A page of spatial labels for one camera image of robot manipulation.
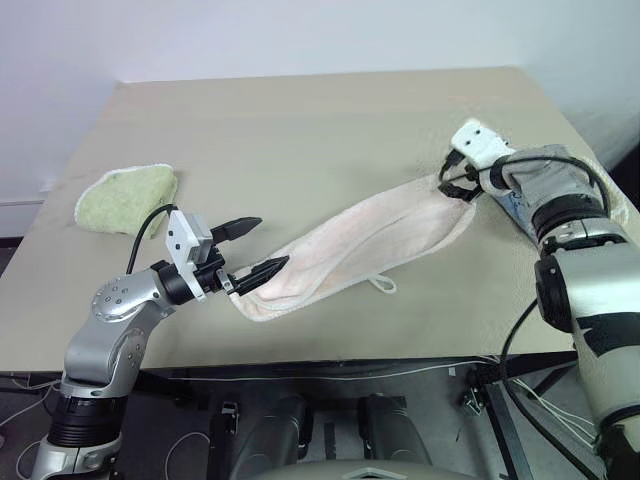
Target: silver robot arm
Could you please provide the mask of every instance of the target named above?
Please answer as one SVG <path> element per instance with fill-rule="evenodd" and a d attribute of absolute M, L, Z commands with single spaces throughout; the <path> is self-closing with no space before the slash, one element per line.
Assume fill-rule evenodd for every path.
<path fill-rule="evenodd" d="M 216 244 L 260 223 L 241 218 L 207 230 L 201 218 L 174 210 L 166 243 L 174 264 L 161 261 L 100 288 L 89 318 L 68 345 L 60 398 L 42 439 L 31 478 L 109 479 L 122 443 L 120 428 L 153 329 L 175 305 L 207 292 L 243 295 L 270 280 L 288 257 L 268 260 L 236 279 L 223 270 Z"/>
<path fill-rule="evenodd" d="M 476 120 L 452 146 L 457 154 L 450 157 L 466 158 L 481 189 L 536 243 L 538 305 L 546 322 L 573 335 L 599 430 L 596 451 L 609 478 L 637 478 L 640 249 L 609 218 L 601 180 L 564 147 L 515 151 Z"/>

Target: green cloth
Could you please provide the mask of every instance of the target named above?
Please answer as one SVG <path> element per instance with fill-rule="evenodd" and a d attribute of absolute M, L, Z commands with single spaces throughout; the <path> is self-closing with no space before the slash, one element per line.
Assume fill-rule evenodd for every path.
<path fill-rule="evenodd" d="M 75 208 L 76 223 L 94 232 L 135 236 L 153 210 L 173 201 L 177 188 L 170 165 L 112 170 L 82 194 Z M 164 216 L 151 222 L 144 238 L 151 238 Z"/>

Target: black cable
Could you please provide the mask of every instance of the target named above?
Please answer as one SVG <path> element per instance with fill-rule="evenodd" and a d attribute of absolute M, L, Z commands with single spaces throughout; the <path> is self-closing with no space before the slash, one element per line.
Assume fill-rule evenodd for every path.
<path fill-rule="evenodd" d="M 500 355 L 500 377 L 502 378 L 502 385 L 506 390 L 507 394 L 513 401 L 522 416 L 524 416 L 529 423 L 538 431 L 540 435 L 542 435 L 551 445 L 553 445 L 558 452 L 562 454 L 574 467 L 576 467 L 580 473 L 582 473 L 589 480 L 599 480 L 599 477 L 593 473 L 589 467 L 587 467 L 584 463 L 582 463 L 573 453 L 571 453 L 567 447 L 565 447 L 560 440 L 554 437 L 547 429 L 545 429 L 536 418 L 525 408 L 525 406 L 520 402 L 520 399 L 517 397 L 511 385 L 509 384 L 509 377 L 507 376 L 507 355 L 509 353 L 509 348 L 511 347 L 511 343 L 513 342 L 513 338 L 516 336 L 518 329 L 527 319 L 529 314 L 536 308 L 538 304 L 538 300 L 534 300 L 531 304 L 522 312 L 520 318 L 513 326 L 511 331 L 509 332 L 509 336 L 504 342 L 504 346 L 502 347 L 502 353 Z"/>
<path fill-rule="evenodd" d="M 609 194 L 607 193 L 607 187 L 605 186 L 604 182 L 602 181 L 602 178 L 600 177 L 600 175 L 598 175 L 593 170 L 593 168 L 591 168 L 586 163 L 578 160 L 577 158 L 574 158 L 574 157 L 571 157 L 571 158 L 558 158 L 558 157 L 550 157 L 550 156 L 540 156 L 540 157 L 535 157 L 535 158 L 518 158 L 516 160 L 507 160 L 501 166 L 505 166 L 505 165 L 509 165 L 509 164 L 517 164 L 517 163 L 538 162 L 538 161 L 551 161 L 551 162 L 558 162 L 558 163 L 566 163 L 566 164 L 569 164 L 569 165 L 573 165 L 574 167 L 577 167 L 580 170 L 582 170 L 583 172 L 585 172 L 587 174 L 587 176 L 589 177 L 589 183 L 595 182 L 596 185 L 598 185 L 598 190 L 600 190 L 600 196 L 602 197 L 602 208 L 604 209 L 605 213 L 607 214 L 607 217 L 609 217 L 611 215 L 611 202 L 609 200 Z M 475 170 L 475 173 L 479 174 L 479 173 L 482 173 L 482 172 L 488 172 L 492 168 L 494 168 L 493 165 L 490 166 L 490 167 L 480 168 L 480 169 Z M 443 184 L 455 182 L 456 180 L 462 180 L 463 178 L 469 179 L 469 173 L 464 173 L 464 174 L 457 175 L 455 177 L 449 178 L 446 181 L 444 181 Z"/>
<path fill-rule="evenodd" d="M 133 242 L 133 248 L 131 249 L 131 256 L 129 257 L 129 265 L 127 265 L 127 271 L 125 272 L 129 275 L 133 272 L 133 266 L 136 263 L 136 257 L 138 256 L 138 249 L 140 248 L 140 242 L 142 241 L 142 237 L 144 236 L 144 232 L 147 230 L 149 224 L 162 212 L 167 212 L 167 214 L 171 215 L 171 210 L 177 210 L 178 207 L 175 205 L 168 203 L 167 205 L 163 205 L 161 207 L 156 208 L 153 212 L 149 214 L 149 216 L 142 222 L 142 226 L 140 230 L 138 230 L 138 235 L 136 235 L 136 239 Z"/>

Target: floor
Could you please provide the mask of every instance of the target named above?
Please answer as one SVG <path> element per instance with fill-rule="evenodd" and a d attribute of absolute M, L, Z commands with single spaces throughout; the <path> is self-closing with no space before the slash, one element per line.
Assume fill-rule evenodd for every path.
<path fill-rule="evenodd" d="M 0 272 L 10 260 L 12 251 L 0 249 Z M 382 373 L 401 372 L 437 362 L 403 365 Z M 314 374 L 367 375 L 362 367 L 323 367 Z M 311 395 L 315 398 L 357 398 L 371 393 L 402 395 L 406 398 L 410 418 L 415 423 L 436 466 L 485 479 L 505 479 L 506 470 L 488 416 L 470 416 L 460 407 L 466 390 L 465 374 L 472 368 L 460 366 L 431 370 L 417 374 L 397 375 L 385 379 L 364 381 L 238 381 L 230 383 L 198 382 L 201 393 L 211 395 L 210 404 L 223 399 L 238 401 L 241 408 L 239 433 L 234 443 L 237 452 L 256 421 L 279 399 L 290 394 Z M 542 376 L 529 375 L 524 380 L 535 385 Z M 14 387 L 10 379 L 0 379 L 0 387 Z M 0 480 L 19 478 L 16 460 L 31 443 L 42 438 L 49 427 L 49 414 L 55 406 L 57 393 L 50 391 L 45 402 L 0 427 Z M 576 415 L 589 417 L 584 393 L 571 372 L 555 385 L 545 398 Z M 38 395 L 0 393 L 0 423 L 40 399 Z M 538 404 L 526 401 L 528 407 L 560 436 L 592 469 L 602 471 L 600 461 L 586 446 L 571 437 L 566 430 L 542 410 Z M 560 457 L 518 412 L 512 416 L 524 445 L 531 470 L 539 479 L 580 478 L 579 474 Z M 173 401 L 140 394 L 132 395 L 123 435 L 126 439 L 118 460 L 118 469 L 127 478 L 146 480 L 164 478 L 166 455 L 182 435 L 200 431 L 207 433 L 209 412 L 196 406 L 176 407 Z M 362 458 L 362 442 L 358 436 L 357 420 L 351 411 L 322 411 L 314 417 L 314 434 L 309 452 L 303 461 L 325 459 L 324 424 L 334 423 L 336 456 L 338 459 Z M 28 474 L 35 458 L 35 447 L 27 450 L 20 463 L 21 472 Z M 172 480 L 205 478 L 207 460 L 206 441 L 191 436 L 178 445 L 168 464 Z"/>

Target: white towel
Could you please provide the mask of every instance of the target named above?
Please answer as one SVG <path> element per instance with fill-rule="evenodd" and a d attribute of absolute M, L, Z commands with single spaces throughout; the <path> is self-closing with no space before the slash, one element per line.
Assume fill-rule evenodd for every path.
<path fill-rule="evenodd" d="M 289 255 L 289 262 L 253 292 L 231 295 L 233 303 L 265 321 L 363 280 L 392 293 L 395 283 L 381 272 L 449 245 L 473 219 L 474 205 L 446 197 L 437 185 L 435 176 L 420 178 L 345 210 L 275 252 L 270 258 Z"/>

